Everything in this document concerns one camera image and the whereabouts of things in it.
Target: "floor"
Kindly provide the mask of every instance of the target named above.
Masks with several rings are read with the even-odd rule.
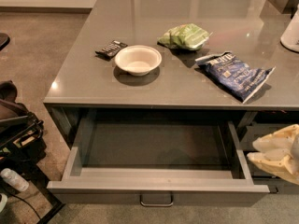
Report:
[[[88,14],[78,13],[0,12],[0,32],[11,37],[11,42],[0,51],[0,80],[13,80],[19,91],[17,102],[24,103],[44,120],[47,156],[38,166],[50,180],[61,178],[69,149],[43,106],[43,99],[87,17]],[[42,217],[51,209],[32,183],[18,196]],[[27,204],[8,195],[0,223],[37,222],[38,217]],[[251,207],[68,204],[50,221],[51,224],[298,222],[299,196],[284,194],[269,194]]]

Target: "table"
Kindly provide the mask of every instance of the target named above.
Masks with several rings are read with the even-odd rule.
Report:
[[[259,111],[297,114],[299,55],[279,43],[289,21],[266,0],[98,0],[44,100],[71,148],[48,188],[63,203],[255,203],[269,188],[253,183],[239,139]],[[203,49],[157,45],[191,22],[213,32]],[[96,57],[113,39],[156,48],[160,67],[133,77]],[[195,65],[225,50],[276,67],[244,105]]]

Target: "green snack bag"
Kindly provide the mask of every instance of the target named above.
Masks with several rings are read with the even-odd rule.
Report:
[[[199,50],[208,41],[210,34],[193,23],[169,29],[158,43],[169,49]]]

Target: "white bowl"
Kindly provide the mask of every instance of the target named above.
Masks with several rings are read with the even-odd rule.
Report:
[[[122,49],[115,57],[116,65],[133,76],[144,76],[161,63],[158,50],[147,46],[131,46]]]

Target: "black cable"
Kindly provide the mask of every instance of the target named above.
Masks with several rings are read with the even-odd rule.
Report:
[[[40,215],[38,214],[38,212],[34,209],[34,207],[33,207],[31,204],[29,204],[29,203],[28,203],[26,200],[24,200],[23,198],[20,198],[20,197],[16,196],[15,194],[11,193],[10,191],[8,191],[8,190],[2,185],[1,182],[0,182],[0,186],[1,186],[1,188],[2,188],[5,192],[7,192],[7,194],[9,194],[10,196],[13,196],[13,197],[15,197],[15,198],[21,200],[22,202],[25,202],[27,205],[29,205],[29,207],[36,213],[36,215],[38,216],[38,218],[41,219]]]

